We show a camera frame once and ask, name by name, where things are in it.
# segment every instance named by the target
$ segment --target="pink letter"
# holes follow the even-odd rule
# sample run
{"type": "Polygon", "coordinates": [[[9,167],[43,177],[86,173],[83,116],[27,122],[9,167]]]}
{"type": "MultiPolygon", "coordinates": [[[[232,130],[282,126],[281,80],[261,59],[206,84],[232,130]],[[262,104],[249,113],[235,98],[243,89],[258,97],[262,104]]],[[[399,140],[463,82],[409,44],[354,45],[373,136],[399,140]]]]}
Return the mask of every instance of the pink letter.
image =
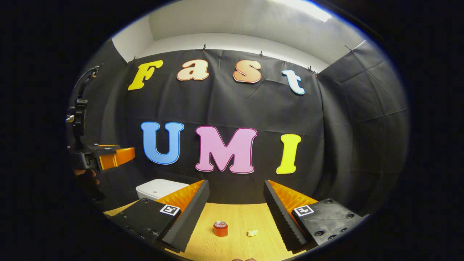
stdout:
{"type": "Polygon", "coordinates": [[[250,128],[240,128],[235,131],[226,146],[219,135],[218,129],[212,126],[200,126],[195,131],[200,136],[200,162],[195,165],[199,171],[213,171],[210,155],[220,171],[224,171],[234,156],[232,173],[252,173],[255,168],[251,165],[251,148],[253,139],[258,132],[250,128]]]}

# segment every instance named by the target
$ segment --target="ceiling light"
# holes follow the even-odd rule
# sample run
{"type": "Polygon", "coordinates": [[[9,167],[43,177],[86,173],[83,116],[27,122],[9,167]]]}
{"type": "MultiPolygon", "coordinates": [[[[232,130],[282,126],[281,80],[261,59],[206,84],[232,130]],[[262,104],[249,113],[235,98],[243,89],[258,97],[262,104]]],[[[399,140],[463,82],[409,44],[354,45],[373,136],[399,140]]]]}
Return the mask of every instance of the ceiling light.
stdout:
{"type": "Polygon", "coordinates": [[[295,9],[301,10],[321,20],[322,22],[327,22],[327,20],[332,17],[330,14],[321,10],[319,7],[317,7],[315,4],[309,1],[304,1],[304,0],[274,0],[274,1],[283,3],[295,9]]]}

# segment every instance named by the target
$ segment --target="table surface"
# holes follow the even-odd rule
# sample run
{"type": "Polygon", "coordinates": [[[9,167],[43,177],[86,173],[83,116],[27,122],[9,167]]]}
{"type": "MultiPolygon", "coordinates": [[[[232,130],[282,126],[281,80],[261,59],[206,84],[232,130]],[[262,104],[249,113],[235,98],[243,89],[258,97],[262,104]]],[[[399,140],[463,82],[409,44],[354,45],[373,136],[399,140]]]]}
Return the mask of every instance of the table surface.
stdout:
{"type": "MultiPolygon", "coordinates": [[[[104,213],[110,216],[116,215],[135,202],[104,213]]],[[[302,251],[292,254],[291,251],[287,251],[266,203],[247,205],[206,203],[185,252],[176,253],[168,249],[166,251],[194,261],[231,261],[236,258],[280,261],[304,253],[302,251]],[[216,221],[227,223],[228,236],[218,237],[214,234],[213,224],[216,221]],[[259,230],[259,232],[256,236],[249,237],[246,233],[249,230],[259,230]]]]}

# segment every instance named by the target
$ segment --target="white box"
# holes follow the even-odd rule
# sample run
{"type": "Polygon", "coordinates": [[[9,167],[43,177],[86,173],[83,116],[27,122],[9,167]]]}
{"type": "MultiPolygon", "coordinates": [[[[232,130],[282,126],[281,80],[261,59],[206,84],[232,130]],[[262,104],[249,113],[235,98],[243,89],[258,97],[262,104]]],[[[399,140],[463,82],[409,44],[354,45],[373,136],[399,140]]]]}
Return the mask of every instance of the white box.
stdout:
{"type": "Polygon", "coordinates": [[[175,191],[185,188],[188,184],[174,182],[166,179],[154,179],[140,186],[137,186],[137,195],[139,198],[149,198],[151,200],[160,199],[175,191]]]}

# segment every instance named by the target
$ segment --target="small can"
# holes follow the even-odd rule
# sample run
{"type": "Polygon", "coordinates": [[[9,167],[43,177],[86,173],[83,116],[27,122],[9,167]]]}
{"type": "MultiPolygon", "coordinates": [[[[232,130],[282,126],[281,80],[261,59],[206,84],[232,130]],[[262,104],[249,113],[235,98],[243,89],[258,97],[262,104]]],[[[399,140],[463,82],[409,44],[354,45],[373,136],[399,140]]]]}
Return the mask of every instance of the small can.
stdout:
{"type": "Polygon", "coordinates": [[[213,228],[214,228],[214,234],[216,236],[222,237],[222,236],[226,236],[227,234],[229,234],[229,228],[227,224],[223,221],[218,221],[214,223],[213,228]]]}

